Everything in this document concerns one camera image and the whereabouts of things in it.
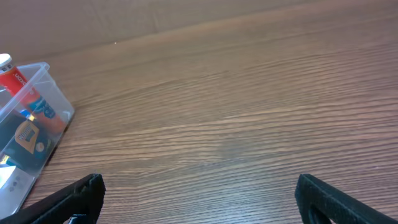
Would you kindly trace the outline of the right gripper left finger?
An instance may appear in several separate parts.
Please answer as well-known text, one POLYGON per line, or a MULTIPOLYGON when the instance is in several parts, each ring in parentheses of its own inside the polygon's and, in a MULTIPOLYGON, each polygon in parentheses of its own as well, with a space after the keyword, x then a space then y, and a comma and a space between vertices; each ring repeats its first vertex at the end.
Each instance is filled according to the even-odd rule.
POLYGON ((94 224, 100 216, 105 192, 102 175, 89 174, 39 202, 3 218, 1 224, 94 224))

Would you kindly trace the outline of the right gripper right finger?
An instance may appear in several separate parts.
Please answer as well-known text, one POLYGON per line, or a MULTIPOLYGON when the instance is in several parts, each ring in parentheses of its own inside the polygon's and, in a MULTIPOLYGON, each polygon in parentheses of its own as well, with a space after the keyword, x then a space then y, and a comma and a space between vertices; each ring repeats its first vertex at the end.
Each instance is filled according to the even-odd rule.
POLYGON ((304 224, 397 224, 397 220, 310 174, 299 176, 295 199, 304 224))

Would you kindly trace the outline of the black tube white cap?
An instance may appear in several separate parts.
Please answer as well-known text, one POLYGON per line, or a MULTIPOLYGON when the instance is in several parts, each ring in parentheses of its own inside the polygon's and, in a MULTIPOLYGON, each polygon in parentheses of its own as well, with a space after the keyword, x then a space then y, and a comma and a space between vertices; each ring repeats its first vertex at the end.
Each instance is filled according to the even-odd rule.
POLYGON ((45 129, 17 115, 1 121, 1 165, 16 166, 30 175, 37 175, 55 143, 45 129))

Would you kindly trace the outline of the orange tube white cap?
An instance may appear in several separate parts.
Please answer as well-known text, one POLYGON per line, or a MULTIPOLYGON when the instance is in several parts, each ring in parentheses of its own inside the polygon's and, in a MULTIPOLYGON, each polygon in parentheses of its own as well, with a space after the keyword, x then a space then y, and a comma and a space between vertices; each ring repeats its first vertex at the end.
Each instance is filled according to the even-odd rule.
MULTIPOLYGON (((1 54, 1 85, 15 96, 27 85, 27 82, 26 77, 13 64, 12 57, 9 54, 1 54)), ((63 132, 65 123, 35 88, 30 88, 21 97, 20 103, 47 128, 48 132, 53 134, 63 132)))

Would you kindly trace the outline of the clear plastic container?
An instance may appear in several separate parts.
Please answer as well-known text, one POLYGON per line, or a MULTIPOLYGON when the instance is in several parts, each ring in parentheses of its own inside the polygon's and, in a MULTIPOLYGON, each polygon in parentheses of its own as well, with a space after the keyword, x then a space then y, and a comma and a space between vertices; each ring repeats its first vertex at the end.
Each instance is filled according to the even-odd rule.
POLYGON ((49 68, 21 65, 22 88, 1 87, 1 218, 20 209, 75 113, 49 68))

